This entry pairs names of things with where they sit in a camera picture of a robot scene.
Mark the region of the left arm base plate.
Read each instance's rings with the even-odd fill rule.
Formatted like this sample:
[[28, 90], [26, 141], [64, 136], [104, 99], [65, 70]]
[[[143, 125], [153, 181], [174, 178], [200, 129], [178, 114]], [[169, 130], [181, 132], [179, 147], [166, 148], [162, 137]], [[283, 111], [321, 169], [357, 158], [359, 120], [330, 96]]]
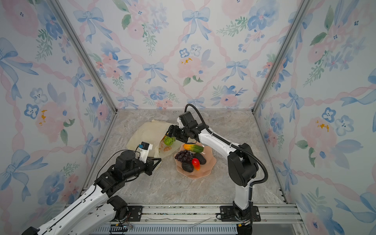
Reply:
[[125, 221], [127, 222], [140, 222], [143, 215], [143, 206], [127, 206], [127, 216]]

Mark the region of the green-orange mango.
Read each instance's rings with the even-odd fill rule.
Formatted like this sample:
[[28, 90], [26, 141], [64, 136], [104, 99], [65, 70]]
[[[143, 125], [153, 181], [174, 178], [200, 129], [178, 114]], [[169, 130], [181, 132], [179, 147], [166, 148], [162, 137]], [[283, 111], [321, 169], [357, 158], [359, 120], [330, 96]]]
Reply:
[[201, 153], [204, 151], [204, 147], [196, 144], [184, 144], [184, 150], [191, 151], [194, 153]]

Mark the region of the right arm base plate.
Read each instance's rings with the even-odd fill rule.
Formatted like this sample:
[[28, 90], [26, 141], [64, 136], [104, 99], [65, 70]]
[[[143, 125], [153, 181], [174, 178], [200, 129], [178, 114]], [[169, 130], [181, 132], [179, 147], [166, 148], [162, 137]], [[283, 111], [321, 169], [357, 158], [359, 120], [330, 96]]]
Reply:
[[260, 212], [257, 206], [250, 205], [248, 208], [241, 210], [238, 206], [220, 206], [220, 212], [216, 219], [222, 222], [260, 222]]

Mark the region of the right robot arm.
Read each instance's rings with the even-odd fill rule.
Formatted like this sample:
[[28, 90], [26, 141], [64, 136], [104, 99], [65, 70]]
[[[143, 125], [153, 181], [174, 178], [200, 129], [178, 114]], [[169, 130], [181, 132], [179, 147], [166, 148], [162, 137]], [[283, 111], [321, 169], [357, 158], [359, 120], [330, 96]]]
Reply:
[[227, 159], [229, 176], [236, 184], [233, 215], [240, 221], [249, 220], [252, 216], [252, 183], [259, 169], [250, 146], [238, 145], [221, 137], [208, 125], [197, 123], [189, 111], [179, 116], [178, 125], [168, 128], [167, 136], [183, 143], [189, 139], [196, 140]]

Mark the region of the yellow plastic bag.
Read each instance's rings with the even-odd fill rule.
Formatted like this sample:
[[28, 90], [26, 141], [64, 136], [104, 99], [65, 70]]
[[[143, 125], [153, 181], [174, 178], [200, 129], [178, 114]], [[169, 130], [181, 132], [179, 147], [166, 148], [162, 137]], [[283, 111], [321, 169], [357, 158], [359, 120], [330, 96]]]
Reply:
[[141, 142], [146, 142], [153, 145], [149, 157], [165, 158], [173, 155], [180, 149], [181, 143], [175, 141], [169, 146], [165, 144], [165, 134], [171, 125], [165, 121], [146, 122], [133, 134], [126, 147], [134, 150]]

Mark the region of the red apple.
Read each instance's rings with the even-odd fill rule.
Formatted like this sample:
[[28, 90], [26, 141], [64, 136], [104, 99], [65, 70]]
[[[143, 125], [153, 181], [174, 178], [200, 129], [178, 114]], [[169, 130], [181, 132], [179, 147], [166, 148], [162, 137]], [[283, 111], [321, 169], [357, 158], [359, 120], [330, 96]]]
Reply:
[[200, 161], [197, 158], [192, 159], [192, 165], [195, 170], [200, 170]]

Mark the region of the green custard apple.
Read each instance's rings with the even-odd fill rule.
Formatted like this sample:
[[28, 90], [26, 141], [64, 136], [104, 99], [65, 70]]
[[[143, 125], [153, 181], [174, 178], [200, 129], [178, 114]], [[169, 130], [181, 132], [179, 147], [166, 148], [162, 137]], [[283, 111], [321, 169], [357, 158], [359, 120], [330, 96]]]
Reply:
[[167, 146], [171, 146], [175, 141], [176, 141], [176, 140], [175, 140], [174, 137], [165, 136], [165, 137], [163, 138], [163, 142], [164, 142], [164, 144], [167, 145]]

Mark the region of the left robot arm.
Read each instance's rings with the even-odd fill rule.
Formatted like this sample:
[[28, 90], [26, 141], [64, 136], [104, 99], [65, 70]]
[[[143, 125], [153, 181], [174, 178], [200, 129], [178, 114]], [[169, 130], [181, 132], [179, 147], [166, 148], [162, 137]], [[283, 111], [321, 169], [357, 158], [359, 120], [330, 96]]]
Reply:
[[39, 228], [29, 227], [23, 234], [87, 235], [113, 219], [121, 221], [128, 217], [131, 211], [127, 203], [115, 193], [142, 173], [151, 176], [161, 159], [149, 157], [144, 149], [118, 153], [115, 164], [97, 177], [76, 201]]

